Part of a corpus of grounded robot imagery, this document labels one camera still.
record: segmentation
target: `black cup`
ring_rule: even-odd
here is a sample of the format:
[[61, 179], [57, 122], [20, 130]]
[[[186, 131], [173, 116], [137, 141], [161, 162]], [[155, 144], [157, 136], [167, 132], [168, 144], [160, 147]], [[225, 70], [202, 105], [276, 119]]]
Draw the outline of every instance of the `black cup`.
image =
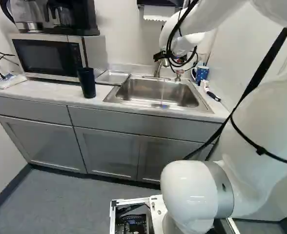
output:
[[77, 74], [80, 79], [84, 97], [94, 98], [96, 96], [94, 69], [89, 67], [78, 68]]

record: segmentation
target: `robotic arm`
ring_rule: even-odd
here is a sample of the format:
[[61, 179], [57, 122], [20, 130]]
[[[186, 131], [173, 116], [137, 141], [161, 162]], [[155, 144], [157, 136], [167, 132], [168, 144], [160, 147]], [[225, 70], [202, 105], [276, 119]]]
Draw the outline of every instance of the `robotic arm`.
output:
[[[185, 55], [201, 41], [204, 32], [218, 27], [246, 1], [200, 0], [180, 26], [184, 36], [175, 32], [172, 54]], [[287, 27], [286, 0], [251, 0], [251, 3], [263, 15]], [[174, 14], [161, 32], [161, 50], [166, 50], [178, 15]], [[175, 161], [164, 168], [161, 191], [168, 213], [163, 229], [169, 233], [173, 230], [169, 228], [171, 223], [184, 234], [202, 234], [211, 228], [214, 218], [253, 214], [287, 176], [287, 80], [254, 90], [241, 102], [233, 120], [246, 136], [282, 160], [259, 155], [230, 124], [226, 125], [212, 155], [223, 160]]]
[[[180, 26], [183, 36], [178, 31], [175, 33], [171, 46], [173, 55], [186, 55], [202, 41], [205, 32], [217, 28], [248, 1], [263, 15], [287, 27], [287, 2], [283, 0], [199, 0]], [[161, 50], [166, 50], [169, 35], [185, 11], [186, 8], [177, 12], [164, 25], [159, 40]]]
[[[172, 43], [172, 53], [177, 57], [186, 55], [204, 38], [205, 32], [217, 28], [248, 0], [200, 0], [180, 26], [182, 37], [177, 31]], [[159, 46], [166, 50], [168, 37], [186, 8], [174, 14], [164, 25]]]

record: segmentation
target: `microwave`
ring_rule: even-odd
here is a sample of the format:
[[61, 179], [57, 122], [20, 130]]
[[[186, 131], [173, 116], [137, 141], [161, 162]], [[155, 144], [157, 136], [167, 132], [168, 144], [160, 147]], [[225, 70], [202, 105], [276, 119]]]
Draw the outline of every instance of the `microwave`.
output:
[[105, 36], [10, 34], [25, 76], [79, 82], [77, 69], [94, 68], [95, 78], [108, 68]]

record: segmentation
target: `floor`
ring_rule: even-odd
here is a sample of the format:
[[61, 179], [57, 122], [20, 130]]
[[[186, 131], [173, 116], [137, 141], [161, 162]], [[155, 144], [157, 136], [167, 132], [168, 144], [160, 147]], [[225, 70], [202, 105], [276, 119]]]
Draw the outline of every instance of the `floor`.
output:
[[110, 200], [160, 193], [32, 170], [0, 208], [0, 234], [108, 234]]

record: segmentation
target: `stainless steel sink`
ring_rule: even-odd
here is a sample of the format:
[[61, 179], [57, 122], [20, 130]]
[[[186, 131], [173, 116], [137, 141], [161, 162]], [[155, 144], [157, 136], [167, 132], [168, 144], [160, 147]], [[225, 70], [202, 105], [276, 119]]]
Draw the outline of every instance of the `stainless steel sink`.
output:
[[130, 77], [121, 87], [114, 87], [105, 102], [171, 110], [211, 112], [189, 80], [175, 82], [149, 77]]

